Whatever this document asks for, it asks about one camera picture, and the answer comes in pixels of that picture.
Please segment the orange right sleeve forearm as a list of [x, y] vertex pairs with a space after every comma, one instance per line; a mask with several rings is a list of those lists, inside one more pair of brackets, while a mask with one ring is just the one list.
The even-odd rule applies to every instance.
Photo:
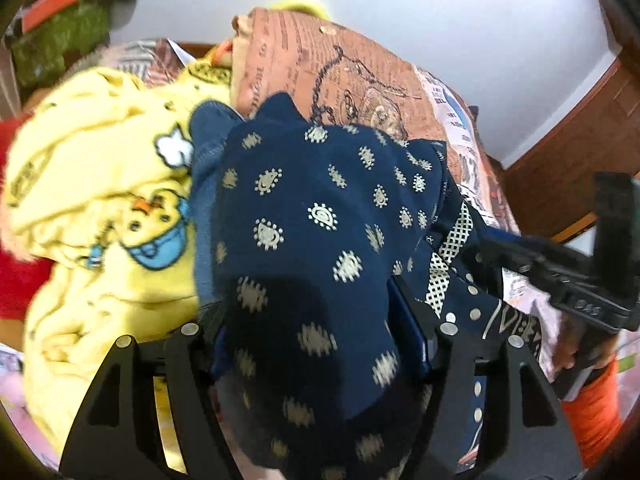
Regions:
[[561, 402], [586, 469], [600, 460], [623, 426], [617, 373], [617, 362], [613, 360], [601, 377], [582, 387], [574, 401]]

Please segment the person right hand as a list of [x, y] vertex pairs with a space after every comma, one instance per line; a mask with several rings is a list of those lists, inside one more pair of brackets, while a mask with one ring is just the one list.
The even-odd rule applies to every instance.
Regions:
[[[563, 314], [559, 336], [552, 354], [552, 363], [556, 372], [570, 370], [574, 367], [575, 356], [582, 338], [584, 338], [584, 333], [578, 327], [578, 322], [568, 314]], [[608, 363], [614, 359], [619, 339], [620, 336], [611, 335], [601, 342], [597, 350], [599, 359], [593, 365], [596, 370], [607, 367]]]

